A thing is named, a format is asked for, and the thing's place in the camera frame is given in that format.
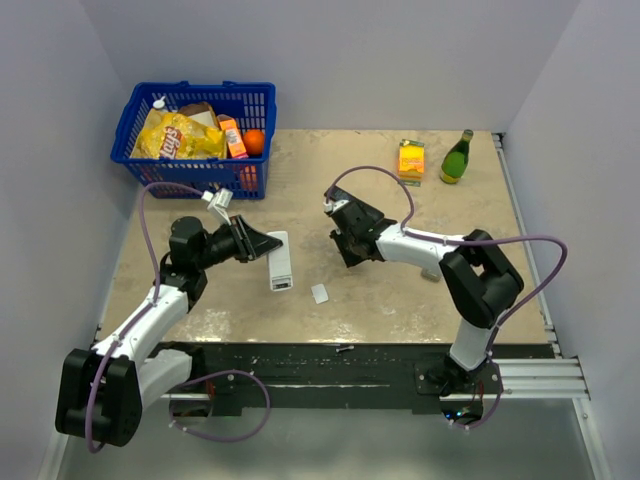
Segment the white remote control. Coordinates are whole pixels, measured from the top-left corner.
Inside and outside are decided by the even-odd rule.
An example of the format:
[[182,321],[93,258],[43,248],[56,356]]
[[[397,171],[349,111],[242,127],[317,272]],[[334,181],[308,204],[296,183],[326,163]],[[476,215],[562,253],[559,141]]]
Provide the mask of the white remote control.
[[289,283],[293,287],[293,273],[291,267],[291,256],[289,248],[289,236],[286,231],[272,231],[270,236],[282,242],[282,245],[267,255],[270,288],[274,291],[273,285],[278,283]]

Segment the white battery cover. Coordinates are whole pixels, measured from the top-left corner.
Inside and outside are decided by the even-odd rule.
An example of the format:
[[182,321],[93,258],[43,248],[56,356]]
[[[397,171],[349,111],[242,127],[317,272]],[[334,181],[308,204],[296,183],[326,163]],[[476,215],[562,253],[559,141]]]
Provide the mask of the white battery cover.
[[329,295],[324,284],[313,285],[311,293],[316,304],[323,304],[329,301]]

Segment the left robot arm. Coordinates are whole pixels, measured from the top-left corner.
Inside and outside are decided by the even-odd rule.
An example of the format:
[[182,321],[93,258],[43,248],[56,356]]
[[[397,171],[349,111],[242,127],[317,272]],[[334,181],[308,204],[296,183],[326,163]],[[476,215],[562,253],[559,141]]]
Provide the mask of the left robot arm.
[[139,307],[110,337],[72,350],[62,364],[55,428],[84,439],[92,453],[126,445],[143,410],[172,388],[196,392],[205,385],[207,368],[189,353],[154,349],[199,301],[207,269],[229,259],[255,261],[284,243],[236,215],[212,233],[198,218],[181,217],[168,245]]

